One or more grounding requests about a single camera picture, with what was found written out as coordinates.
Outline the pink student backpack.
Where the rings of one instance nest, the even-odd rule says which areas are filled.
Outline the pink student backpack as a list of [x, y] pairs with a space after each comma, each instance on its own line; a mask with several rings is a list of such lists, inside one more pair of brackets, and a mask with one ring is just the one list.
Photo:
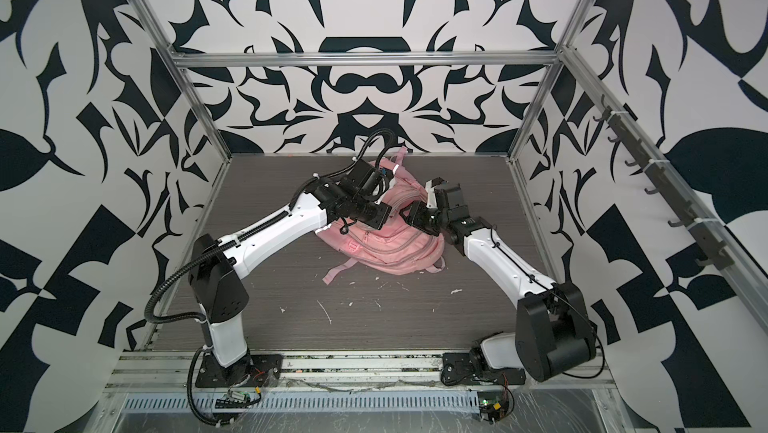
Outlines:
[[381, 160], [384, 168], [394, 172], [395, 179], [394, 186], [383, 196], [392, 211], [381, 229], [357, 223], [349, 224], [348, 232], [343, 233], [343, 222], [337, 220], [316, 231], [319, 239], [347, 257], [345, 263], [328, 271], [323, 278], [325, 284], [357, 264], [395, 276], [445, 269], [444, 238], [421, 232], [400, 217], [401, 210], [427, 199], [425, 188], [403, 167], [407, 154], [408, 149], [401, 147], [393, 157]]

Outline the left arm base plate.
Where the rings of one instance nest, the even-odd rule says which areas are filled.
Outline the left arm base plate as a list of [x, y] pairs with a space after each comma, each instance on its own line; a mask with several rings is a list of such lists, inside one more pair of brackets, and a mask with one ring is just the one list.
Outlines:
[[197, 388], [266, 387], [280, 379], [283, 356], [251, 354], [229, 367], [221, 366], [212, 353], [205, 353], [195, 386]]

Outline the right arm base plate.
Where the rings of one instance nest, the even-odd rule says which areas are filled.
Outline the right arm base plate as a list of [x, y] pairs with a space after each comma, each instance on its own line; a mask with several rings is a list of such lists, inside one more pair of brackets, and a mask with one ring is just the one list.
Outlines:
[[520, 386], [526, 382], [521, 368], [492, 369], [478, 350], [447, 352], [442, 355], [440, 382], [444, 386], [495, 385]]

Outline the aluminium cage frame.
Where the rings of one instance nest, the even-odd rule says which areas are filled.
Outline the aluminium cage frame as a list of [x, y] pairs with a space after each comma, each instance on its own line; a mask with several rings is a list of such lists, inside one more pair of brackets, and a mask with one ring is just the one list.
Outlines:
[[[138, 6], [144, 0], [129, 0]], [[619, 380], [692, 366], [728, 387], [765, 368], [767, 331], [739, 264], [767, 265], [767, 0], [152, 0], [162, 51], [191, 57], [185, 89], [252, 187], [243, 229], [389, 129], [420, 182], [459, 184], [473, 216], [525, 261], [582, 292]], [[735, 264], [705, 256], [629, 168], [597, 118], [627, 111], [721, 222]], [[515, 329], [515, 307], [455, 247], [439, 273], [299, 277], [310, 232], [243, 283], [255, 349], [465, 349]]]

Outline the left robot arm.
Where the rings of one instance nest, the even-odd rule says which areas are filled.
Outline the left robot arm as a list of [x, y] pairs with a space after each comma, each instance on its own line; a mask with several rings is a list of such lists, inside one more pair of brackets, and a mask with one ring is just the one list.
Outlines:
[[[204, 247], [199, 256], [181, 266], [151, 294], [145, 310], [150, 324], [193, 320], [207, 327], [204, 347], [217, 364], [229, 368], [250, 355], [242, 325], [249, 301], [243, 280], [261, 263], [295, 240], [340, 221], [340, 233], [362, 224], [380, 230], [391, 206], [383, 202], [394, 174], [381, 166], [396, 135], [379, 129], [364, 142], [354, 162], [336, 172], [315, 174], [294, 192], [290, 202], [251, 226]], [[164, 294], [189, 276], [198, 309], [160, 316], [155, 309]]]

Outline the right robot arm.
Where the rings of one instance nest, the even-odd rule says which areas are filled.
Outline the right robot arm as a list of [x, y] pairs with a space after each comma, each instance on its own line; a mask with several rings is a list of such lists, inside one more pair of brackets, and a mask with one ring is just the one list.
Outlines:
[[515, 307], [515, 331], [497, 333], [474, 349], [485, 370], [522, 369], [537, 382], [594, 360], [601, 348], [581, 290], [539, 272], [499, 236], [492, 224], [473, 216], [461, 187], [441, 178], [427, 183], [427, 200], [400, 212], [410, 226], [443, 236], [480, 267]]

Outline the wall hook rail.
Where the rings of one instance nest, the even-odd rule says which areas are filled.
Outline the wall hook rail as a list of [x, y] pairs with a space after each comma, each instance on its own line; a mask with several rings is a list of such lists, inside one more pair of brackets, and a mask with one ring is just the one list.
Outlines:
[[733, 266], [735, 261], [728, 251], [721, 222], [701, 204], [671, 161], [655, 146], [631, 114], [604, 105], [597, 120], [606, 123], [613, 131], [614, 137], [610, 141], [622, 145], [629, 153], [630, 159], [625, 165], [640, 171], [650, 180], [652, 186], [645, 193], [660, 195], [674, 213], [675, 218], [668, 222], [668, 226], [685, 229], [702, 250], [705, 259], [697, 263], [720, 271]]

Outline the green lit circuit board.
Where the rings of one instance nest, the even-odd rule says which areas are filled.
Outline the green lit circuit board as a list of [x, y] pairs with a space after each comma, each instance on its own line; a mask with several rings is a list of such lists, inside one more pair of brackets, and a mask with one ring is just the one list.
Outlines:
[[491, 401], [483, 399], [480, 402], [479, 418], [491, 424], [495, 424], [507, 418], [515, 409], [516, 400], [513, 396], [506, 396]]

